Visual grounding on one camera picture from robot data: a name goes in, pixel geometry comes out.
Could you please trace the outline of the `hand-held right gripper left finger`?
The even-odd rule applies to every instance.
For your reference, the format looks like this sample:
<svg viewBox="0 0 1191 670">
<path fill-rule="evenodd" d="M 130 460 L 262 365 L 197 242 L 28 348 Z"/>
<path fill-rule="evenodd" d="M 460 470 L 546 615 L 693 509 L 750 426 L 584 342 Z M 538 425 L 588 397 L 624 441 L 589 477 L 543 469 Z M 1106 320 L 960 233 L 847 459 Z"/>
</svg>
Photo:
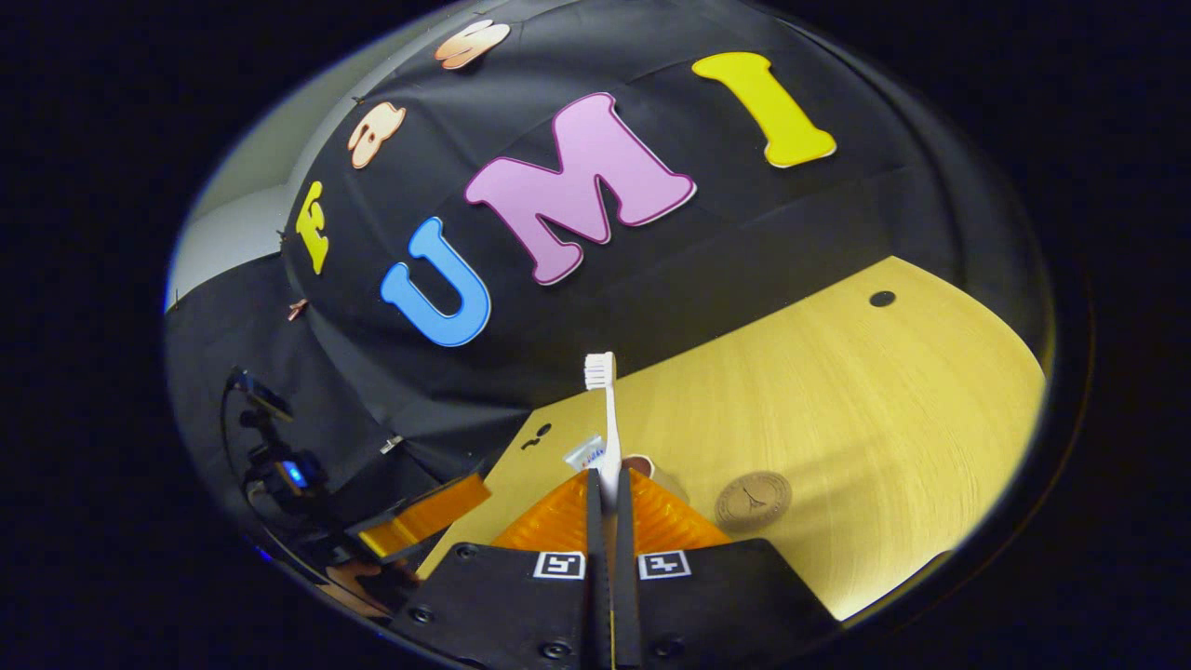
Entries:
<svg viewBox="0 0 1191 670">
<path fill-rule="evenodd" d="M 574 550 L 453 544 L 395 608 L 391 633 L 448 670 L 607 670 L 607 551 L 599 475 L 559 487 Z"/>
</svg>

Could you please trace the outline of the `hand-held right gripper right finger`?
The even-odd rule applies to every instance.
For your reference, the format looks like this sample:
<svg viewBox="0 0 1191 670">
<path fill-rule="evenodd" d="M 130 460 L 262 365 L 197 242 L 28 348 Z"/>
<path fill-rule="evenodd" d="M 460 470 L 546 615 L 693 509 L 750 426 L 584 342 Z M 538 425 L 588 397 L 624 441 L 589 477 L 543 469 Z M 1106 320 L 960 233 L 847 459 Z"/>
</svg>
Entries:
<svg viewBox="0 0 1191 670">
<path fill-rule="evenodd" d="M 621 470 L 615 670 L 782 670 L 838 635 L 838 620 L 771 541 L 638 552 L 651 486 Z"/>
</svg>

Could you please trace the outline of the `beige cup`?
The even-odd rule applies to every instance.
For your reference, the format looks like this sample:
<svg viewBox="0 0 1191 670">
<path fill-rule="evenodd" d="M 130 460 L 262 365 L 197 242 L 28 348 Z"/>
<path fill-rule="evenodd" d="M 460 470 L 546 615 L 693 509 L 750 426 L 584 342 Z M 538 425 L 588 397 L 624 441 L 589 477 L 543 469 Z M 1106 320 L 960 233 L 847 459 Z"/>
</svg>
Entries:
<svg viewBox="0 0 1191 670">
<path fill-rule="evenodd" d="M 630 470 L 646 476 L 647 480 L 651 480 L 665 490 L 671 491 L 673 496 L 676 496 L 681 502 L 690 503 L 690 495 L 682 486 L 679 483 L 675 476 L 672 476 L 666 470 L 656 465 L 655 461 L 651 461 L 649 455 L 646 453 L 629 453 L 622 457 L 622 467 L 630 468 Z"/>
</svg>

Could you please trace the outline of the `round brown coaster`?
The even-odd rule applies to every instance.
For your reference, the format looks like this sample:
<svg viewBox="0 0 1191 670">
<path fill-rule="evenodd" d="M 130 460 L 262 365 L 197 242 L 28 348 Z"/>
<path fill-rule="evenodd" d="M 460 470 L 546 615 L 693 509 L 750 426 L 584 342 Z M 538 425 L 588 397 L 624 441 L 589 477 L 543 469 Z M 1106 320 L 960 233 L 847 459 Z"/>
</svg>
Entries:
<svg viewBox="0 0 1191 670">
<path fill-rule="evenodd" d="M 731 480 L 717 495 L 715 518 L 722 530 L 765 530 L 785 516 L 792 500 L 787 476 L 757 470 Z"/>
</svg>

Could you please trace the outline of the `white toothbrush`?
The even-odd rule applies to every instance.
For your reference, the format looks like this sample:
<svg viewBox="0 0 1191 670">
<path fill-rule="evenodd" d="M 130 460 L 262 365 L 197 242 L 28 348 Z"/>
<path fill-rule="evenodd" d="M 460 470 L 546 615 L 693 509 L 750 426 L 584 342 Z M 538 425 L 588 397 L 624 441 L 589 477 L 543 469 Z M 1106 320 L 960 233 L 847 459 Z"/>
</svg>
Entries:
<svg viewBox="0 0 1191 670">
<path fill-rule="evenodd" d="M 584 357 L 584 386 L 588 392 L 604 392 L 605 434 L 601 453 L 590 462 L 596 470 L 600 486 L 601 508 L 611 514 L 617 511 L 621 495 L 622 445 L 621 424 L 618 422 L 615 384 L 617 381 L 617 362 L 613 352 L 591 353 Z"/>
</svg>

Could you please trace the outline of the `black backdrop cloth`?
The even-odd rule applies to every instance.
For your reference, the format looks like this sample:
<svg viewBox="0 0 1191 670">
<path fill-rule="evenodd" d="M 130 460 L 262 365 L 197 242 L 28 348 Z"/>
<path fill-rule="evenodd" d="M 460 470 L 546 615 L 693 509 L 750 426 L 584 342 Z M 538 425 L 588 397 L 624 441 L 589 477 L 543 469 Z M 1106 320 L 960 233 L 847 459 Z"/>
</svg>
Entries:
<svg viewBox="0 0 1191 670">
<path fill-rule="evenodd" d="M 1031 236 L 983 158 L 902 86 L 740 0 L 494 0 L 450 11 L 332 107 L 272 203 L 183 234 L 167 389 L 183 453 L 238 515 L 226 372 L 289 399 L 343 522 L 480 474 L 450 541 L 555 546 L 563 462 L 605 434 L 587 353 L 637 372 L 890 256 L 1039 356 Z M 307 300 L 287 321 L 287 306 Z M 389 453 L 389 436 L 405 442 Z"/>
</svg>

